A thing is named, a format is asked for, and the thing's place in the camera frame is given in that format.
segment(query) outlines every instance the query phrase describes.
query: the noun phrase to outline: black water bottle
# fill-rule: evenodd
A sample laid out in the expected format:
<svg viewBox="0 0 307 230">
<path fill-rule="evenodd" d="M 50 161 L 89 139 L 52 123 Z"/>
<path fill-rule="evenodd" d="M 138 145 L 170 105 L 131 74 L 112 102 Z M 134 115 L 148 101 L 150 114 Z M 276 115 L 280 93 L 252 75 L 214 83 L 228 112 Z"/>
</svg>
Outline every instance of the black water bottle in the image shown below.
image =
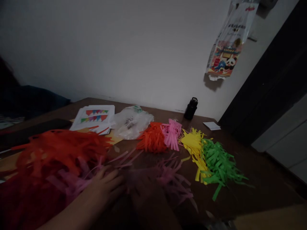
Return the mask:
<svg viewBox="0 0 307 230">
<path fill-rule="evenodd" d="M 194 113 L 197 109 L 197 104 L 198 104 L 197 98 L 192 97 L 192 100 L 190 100 L 190 103 L 188 104 L 188 107 L 186 108 L 184 114 L 185 119 L 192 120 Z"/>
</svg>

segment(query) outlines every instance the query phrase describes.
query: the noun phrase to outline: bottle cap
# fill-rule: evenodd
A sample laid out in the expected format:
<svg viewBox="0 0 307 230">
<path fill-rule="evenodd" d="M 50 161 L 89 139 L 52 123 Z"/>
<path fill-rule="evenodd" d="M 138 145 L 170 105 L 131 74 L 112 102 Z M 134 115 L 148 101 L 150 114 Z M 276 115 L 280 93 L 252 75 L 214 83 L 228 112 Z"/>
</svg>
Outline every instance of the bottle cap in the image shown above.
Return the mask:
<svg viewBox="0 0 307 230">
<path fill-rule="evenodd" d="M 197 106 L 198 104 L 198 100 L 196 97 L 192 97 L 192 99 L 190 100 L 190 105 L 194 105 L 194 106 Z"/>
</svg>

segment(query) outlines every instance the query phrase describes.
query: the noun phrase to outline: green paper strip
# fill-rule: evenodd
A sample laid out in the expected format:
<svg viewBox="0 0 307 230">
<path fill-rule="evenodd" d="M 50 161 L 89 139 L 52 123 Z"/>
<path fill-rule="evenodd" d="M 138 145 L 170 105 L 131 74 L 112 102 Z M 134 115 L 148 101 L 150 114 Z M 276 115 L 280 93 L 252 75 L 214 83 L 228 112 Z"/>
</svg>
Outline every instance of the green paper strip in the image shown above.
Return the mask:
<svg viewBox="0 0 307 230">
<path fill-rule="evenodd" d="M 216 200 L 221 188 L 225 187 L 228 181 L 234 181 L 237 184 L 247 185 L 242 180 L 248 180 L 248 178 L 240 174 L 240 170 L 236 168 L 236 162 L 233 155 L 228 154 L 219 142 L 213 143 L 212 140 L 208 139 L 202 139 L 201 141 L 201 156 L 205 158 L 207 166 L 210 170 L 210 172 L 201 171 L 201 173 L 211 175 L 211 177 L 206 177 L 202 180 L 208 184 L 219 184 L 212 197 L 213 201 Z"/>
</svg>

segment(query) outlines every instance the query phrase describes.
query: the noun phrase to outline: plastic bag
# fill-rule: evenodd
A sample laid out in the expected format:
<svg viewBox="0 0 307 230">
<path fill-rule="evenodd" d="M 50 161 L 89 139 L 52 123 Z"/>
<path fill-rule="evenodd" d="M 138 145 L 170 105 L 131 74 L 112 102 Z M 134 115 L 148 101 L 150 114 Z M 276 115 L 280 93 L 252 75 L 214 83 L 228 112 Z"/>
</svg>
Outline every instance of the plastic bag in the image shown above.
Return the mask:
<svg viewBox="0 0 307 230">
<path fill-rule="evenodd" d="M 115 129 L 115 136 L 134 140 L 147 129 L 153 119 L 153 115 L 143 111 L 140 106 L 130 106 L 114 115 L 112 129 Z"/>
<path fill-rule="evenodd" d="M 259 0 L 232 0 L 224 26 L 209 57 L 206 74 L 210 80 L 225 79 L 232 73 L 252 25 Z"/>
</svg>

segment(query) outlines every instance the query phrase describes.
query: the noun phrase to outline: craft instruction card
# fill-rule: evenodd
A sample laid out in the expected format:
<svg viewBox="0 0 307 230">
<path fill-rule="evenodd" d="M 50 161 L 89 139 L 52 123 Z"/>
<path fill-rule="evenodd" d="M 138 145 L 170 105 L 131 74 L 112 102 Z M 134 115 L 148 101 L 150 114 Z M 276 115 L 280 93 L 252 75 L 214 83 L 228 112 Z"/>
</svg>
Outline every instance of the craft instruction card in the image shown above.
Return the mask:
<svg viewBox="0 0 307 230">
<path fill-rule="evenodd" d="M 101 135 L 107 134 L 110 131 L 110 121 L 115 114 L 114 105 L 89 105 L 79 109 L 79 112 L 72 124 L 70 130 L 80 130 L 98 126 L 93 129 L 93 132 L 101 132 Z"/>
</svg>

